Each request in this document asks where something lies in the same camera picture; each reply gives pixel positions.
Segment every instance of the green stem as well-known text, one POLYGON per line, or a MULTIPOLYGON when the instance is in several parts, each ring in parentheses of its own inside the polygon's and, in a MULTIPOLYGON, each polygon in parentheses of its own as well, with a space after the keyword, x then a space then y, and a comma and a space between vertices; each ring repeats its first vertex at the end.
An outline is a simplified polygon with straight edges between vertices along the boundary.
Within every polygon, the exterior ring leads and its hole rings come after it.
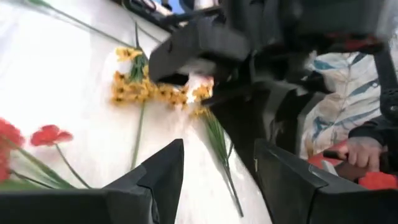
POLYGON ((134 149, 133 149, 134 152, 133 152, 133 155, 132 155, 132 161, 131 161, 131 167, 130 167, 131 170, 136 168, 136 164, 137 164, 137 156, 138 156, 138 150, 139 150, 139 143, 140 143, 140 140, 141 140, 142 123, 144 121, 145 106, 146 106, 146 104, 143 103, 142 106, 141 106, 141 113, 139 115, 139 123, 138 123, 138 130, 137 130, 137 136, 136 136, 136 143, 134 145, 134 149))
POLYGON ((231 185, 232 192, 233 192, 234 197, 235 197, 236 205, 238 206, 239 215, 240 215, 241 217, 243 217, 244 215, 243 215, 243 210, 242 210, 241 202, 239 201, 239 197, 238 197, 238 194, 236 193, 236 189, 235 189, 235 186, 234 186, 234 182, 232 181, 231 171, 229 170, 229 167, 227 167, 227 166, 224 166, 224 169, 225 169, 226 176, 227 176, 227 178, 228 178, 229 184, 231 185))
POLYGON ((115 42, 117 42, 117 43, 119 43, 119 44, 121 44, 121 45, 124 45, 124 46, 126 46, 126 47, 133 47, 132 45, 127 44, 127 43, 125 43, 125 42, 123 42, 123 41, 121 41, 121 40, 119 40, 119 39, 117 39, 117 38, 115 38, 115 37, 113 37, 113 36, 111 36, 111 35, 109 35, 109 34, 103 32, 103 31, 101 31, 101 30, 97 29, 97 28, 94 28, 94 27, 92 27, 92 26, 90 26, 90 25, 88 25, 88 24, 86 24, 86 23, 84 23, 84 22, 82 22, 82 21, 80 21, 80 20, 78 20, 78 19, 75 19, 75 18, 72 17, 72 16, 69 16, 69 15, 66 14, 65 12, 63 12, 63 11, 61 11, 61 10, 59 10, 59 9, 54 8, 54 7, 51 6, 49 3, 47 3, 47 2, 45 2, 45 1, 43 1, 43 0, 29 0, 29 1, 30 1, 31 3, 33 3, 33 4, 40 5, 40 6, 43 6, 43 7, 48 8, 48 9, 51 9, 51 10, 53 10, 53 11, 55 11, 55 12, 57 12, 57 13, 63 15, 63 16, 65 16, 66 18, 68 18, 68 19, 70 19, 70 20, 79 23, 80 25, 82 25, 82 26, 88 28, 89 30, 93 30, 93 31, 96 32, 97 34, 100 34, 100 35, 102 35, 102 36, 104 36, 104 37, 106 37, 106 38, 108 38, 108 39, 111 39, 111 40, 113 40, 113 41, 115 41, 115 42))
POLYGON ((32 179, 32 178, 30 178, 30 177, 27 177, 27 176, 25 176, 25 175, 22 175, 22 174, 20 174, 20 173, 14 171, 14 170, 10 170, 10 173, 11 173, 11 174, 14 174, 16 177, 18 177, 18 178, 21 179, 22 181, 26 181, 26 182, 28 182, 28 183, 32 182, 32 183, 35 183, 35 184, 40 185, 40 186, 42 186, 42 187, 46 187, 46 188, 48 188, 48 189, 54 189, 53 187, 51 187, 51 186, 49 186, 49 185, 47 185, 47 184, 45 184, 45 183, 43 183, 43 182, 41 182, 41 181, 38 181, 38 180, 32 179))
POLYGON ((36 159, 36 157, 32 156, 29 152, 25 151, 23 148, 18 146, 17 144, 13 143, 7 137, 0 135, 0 138, 3 138, 10 146, 14 149, 17 149, 27 160, 31 163, 35 164, 44 174, 50 177, 59 187, 67 188, 67 189, 74 189, 75 187, 69 184, 66 180, 60 177, 53 169, 49 166, 45 165, 42 161, 36 159))
POLYGON ((42 161, 36 159, 36 157, 32 156, 29 152, 25 151, 24 149, 20 148, 18 151, 31 163, 37 165, 40 170, 42 170, 46 175, 48 175, 51 179, 53 179, 56 183, 60 185, 60 187, 74 189, 75 187, 69 184, 66 180, 60 177, 53 169, 49 166, 45 165, 42 161))
POLYGON ((91 187, 80 177, 80 175, 74 170, 74 168, 69 164, 67 158, 63 155, 60 147, 58 146, 58 144, 55 144, 55 147, 57 148, 58 153, 60 154, 63 162, 67 165, 67 167, 69 168, 70 172, 72 172, 72 174, 88 189, 90 189, 91 187))

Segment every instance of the red tulip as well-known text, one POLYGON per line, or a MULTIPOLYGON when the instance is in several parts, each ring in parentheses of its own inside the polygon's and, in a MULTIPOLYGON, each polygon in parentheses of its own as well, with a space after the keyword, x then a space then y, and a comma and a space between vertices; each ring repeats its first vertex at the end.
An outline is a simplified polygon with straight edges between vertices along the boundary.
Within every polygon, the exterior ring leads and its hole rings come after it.
POLYGON ((0 151, 17 149, 25 139, 21 132, 5 119, 0 118, 0 151))
POLYGON ((34 146, 53 146, 54 144, 71 141, 73 139, 72 134, 67 131, 62 131, 56 125, 46 125, 40 130, 36 131, 31 139, 30 143, 34 146))
POLYGON ((0 182, 7 180, 11 149, 20 148, 25 139, 21 132, 5 119, 0 118, 0 182))

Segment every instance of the hand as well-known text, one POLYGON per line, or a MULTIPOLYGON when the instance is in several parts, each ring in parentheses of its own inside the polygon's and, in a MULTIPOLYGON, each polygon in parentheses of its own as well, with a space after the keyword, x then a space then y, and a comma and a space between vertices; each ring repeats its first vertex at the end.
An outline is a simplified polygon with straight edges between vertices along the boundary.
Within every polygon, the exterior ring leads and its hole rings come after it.
POLYGON ((351 165, 378 172, 382 149, 380 143, 373 138, 354 137, 348 139, 346 146, 341 147, 338 154, 340 159, 348 159, 351 165))

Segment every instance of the white sheet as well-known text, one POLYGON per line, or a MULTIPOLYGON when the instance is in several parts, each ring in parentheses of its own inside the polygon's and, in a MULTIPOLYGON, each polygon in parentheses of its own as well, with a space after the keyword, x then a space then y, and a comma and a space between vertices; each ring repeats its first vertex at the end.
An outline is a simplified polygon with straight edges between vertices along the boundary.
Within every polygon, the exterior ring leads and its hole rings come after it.
MULTIPOLYGON (((103 187, 128 171, 139 112, 133 106, 119 109, 108 103, 109 85, 120 66, 114 54, 118 44, 18 2, 0 0, 0 117, 27 137, 44 124, 70 131, 74 140, 61 145, 66 157, 90 185, 103 187)), ((48 2, 134 43, 134 23, 109 0, 48 2)), ((158 40, 167 38, 166 32, 134 18, 158 40)), ((139 38, 147 54, 158 43, 143 32, 139 38)), ((170 112, 160 104, 148 106, 138 162, 175 138, 183 138, 185 145, 176 223, 271 223, 258 187, 233 152, 231 172, 245 214, 238 217, 201 126, 183 112, 170 112)), ((25 148, 79 185, 54 150, 28 144, 25 148)), ((17 158, 13 167, 21 167, 17 158)))

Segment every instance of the patterned fabric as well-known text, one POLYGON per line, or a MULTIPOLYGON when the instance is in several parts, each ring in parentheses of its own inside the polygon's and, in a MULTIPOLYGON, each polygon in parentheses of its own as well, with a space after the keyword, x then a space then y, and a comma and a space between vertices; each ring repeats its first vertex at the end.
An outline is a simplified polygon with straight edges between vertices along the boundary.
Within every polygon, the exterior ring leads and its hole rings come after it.
MULTIPOLYGON (((398 30, 391 41, 391 54, 398 71, 398 30)), ((300 153, 303 159, 346 139, 351 129, 380 115, 380 87, 373 56, 321 55, 310 68, 332 79, 336 91, 319 102, 305 120, 300 153)))

